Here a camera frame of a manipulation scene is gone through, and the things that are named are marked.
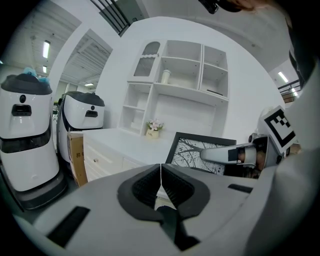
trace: cardboard box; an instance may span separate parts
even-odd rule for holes
[[[72,175],[75,183],[81,187],[88,182],[84,162],[84,134],[82,131],[69,131],[67,144]]]

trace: framed artwork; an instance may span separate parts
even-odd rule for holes
[[[225,166],[202,160],[200,152],[203,149],[232,146],[236,143],[233,139],[177,132],[165,163],[223,175]]]

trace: black slot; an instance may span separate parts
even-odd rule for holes
[[[64,247],[89,212],[88,208],[75,207],[47,237],[57,245]]]
[[[30,105],[14,104],[11,111],[14,117],[30,117],[32,114]]]
[[[87,110],[85,113],[85,116],[87,118],[96,118],[98,116],[98,112],[97,111],[92,111],[92,110]]]
[[[250,194],[251,191],[254,189],[253,187],[242,186],[242,185],[238,185],[238,184],[230,184],[228,186],[228,188],[232,189],[232,190],[238,190],[238,191],[241,191],[241,192],[244,192],[244,193],[248,193],[248,194]]]

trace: potted flower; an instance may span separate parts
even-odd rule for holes
[[[164,124],[161,123],[158,119],[156,120],[149,120],[146,123],[147,130],[145,136],[151,139],[159,138],[159,131],[163,129]]]

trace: small vase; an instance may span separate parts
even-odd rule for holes
[[[159,131],[148,129],[148,130],[146,130],[145,136],[150,139],[158,139],[159,138]]]

